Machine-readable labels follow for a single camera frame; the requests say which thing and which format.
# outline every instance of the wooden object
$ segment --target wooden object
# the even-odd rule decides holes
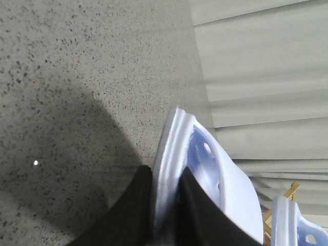
[[[298,182],[293,182],[291,188],[284,194],[285,197],[294,201],[296,198],[296,191],[300,187]],[[271,245],[271,228],[272,228],[272,209],[269,209],[263,215],[263,223],[264,223],[264,245]]]

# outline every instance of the concrete floor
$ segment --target concrete floor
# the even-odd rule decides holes
[[[212,126],[187,0],[0,0],[0,245],[96,222],[177,105]]]

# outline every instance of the speckled floor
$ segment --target speckled floor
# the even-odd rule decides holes
[[[212,126],[187,0],[0,0],[0,245],[96,222],[176,105]]]

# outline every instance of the white plastic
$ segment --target white plastic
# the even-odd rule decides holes
[[[174,245],[175,198],[186,166],[218,208],[262,244],[262,214],[251,181],[195,116],[179,108],[167,118],[153,168],[152,244]]]
[[[311,243],[312,235],[316,243]],[[284,196],[273,202],[271,246],[327,246],[328,233],[302,217],[297,203]]]

